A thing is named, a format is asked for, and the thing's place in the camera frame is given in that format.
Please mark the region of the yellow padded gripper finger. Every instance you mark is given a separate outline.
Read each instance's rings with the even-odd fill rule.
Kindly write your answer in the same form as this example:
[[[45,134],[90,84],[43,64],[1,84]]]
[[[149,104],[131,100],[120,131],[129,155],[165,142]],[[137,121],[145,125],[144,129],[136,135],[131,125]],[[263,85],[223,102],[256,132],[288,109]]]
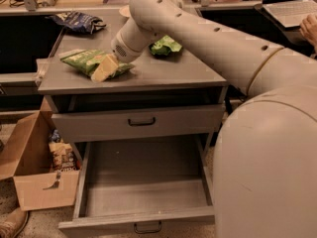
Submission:
[[[105,59],[97,66],[91,75],[94,82],[102,82],[113,74],[119,66],[115,55],[107,55]]]

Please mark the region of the person's hand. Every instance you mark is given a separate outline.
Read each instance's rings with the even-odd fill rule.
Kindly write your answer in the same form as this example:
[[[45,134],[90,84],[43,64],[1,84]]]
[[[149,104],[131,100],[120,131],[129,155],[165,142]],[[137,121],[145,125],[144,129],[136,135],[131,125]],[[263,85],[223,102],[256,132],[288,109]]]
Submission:
[[[317,15],[310,14],[302,20],[300,33],[303,38],[317,50]]]

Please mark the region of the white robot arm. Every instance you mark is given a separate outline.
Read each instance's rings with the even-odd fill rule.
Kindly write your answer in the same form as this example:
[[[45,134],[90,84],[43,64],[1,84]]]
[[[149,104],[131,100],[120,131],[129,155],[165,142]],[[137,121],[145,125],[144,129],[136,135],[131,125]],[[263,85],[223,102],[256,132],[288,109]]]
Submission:
[[[130,0],[111,43],[123,62],[169,35],[247,95],[214,150],[217,238],[317,238],[317,62],[185,12]]]

